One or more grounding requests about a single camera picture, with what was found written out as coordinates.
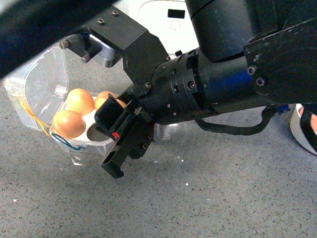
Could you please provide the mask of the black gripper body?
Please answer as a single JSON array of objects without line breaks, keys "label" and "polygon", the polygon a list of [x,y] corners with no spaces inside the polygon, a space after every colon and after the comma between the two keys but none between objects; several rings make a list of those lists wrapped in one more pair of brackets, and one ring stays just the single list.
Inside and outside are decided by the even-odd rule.
[{"label": "black gripper body", "polygon": [[124,13],[111,10],[87,22],[92,34],[121,53],[132,85],[121,95],[126,111],[138,120],[138,141],[128,157],[142,157],[153,139],[155,124],[217,116],[252,106],[252,80],[244,57],[210,61],[199,49],[167,59],[158,37]]}]

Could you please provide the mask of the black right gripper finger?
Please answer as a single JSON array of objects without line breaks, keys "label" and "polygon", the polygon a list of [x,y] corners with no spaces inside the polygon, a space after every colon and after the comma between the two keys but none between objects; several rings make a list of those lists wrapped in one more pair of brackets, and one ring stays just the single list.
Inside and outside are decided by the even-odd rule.
[{"label": "black right gripper finger", "polygon": [[124,110],[107,132],[114,138],[114,144],[102,158],[100,166],[115,179],[124,176],[121,166],[138,141],[138,120],[137,115]]}]

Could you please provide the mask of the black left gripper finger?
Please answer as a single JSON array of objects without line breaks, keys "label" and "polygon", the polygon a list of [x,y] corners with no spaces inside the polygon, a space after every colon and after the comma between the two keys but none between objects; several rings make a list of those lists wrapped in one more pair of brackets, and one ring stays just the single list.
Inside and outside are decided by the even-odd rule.
[{"label": "black left gripper finger", "polygon": [[126,109],[113,96],[101,105],[94,115],[93,127],[100,133],[112,138],[119,139],[122,132],[119,128],[126,119]]}]

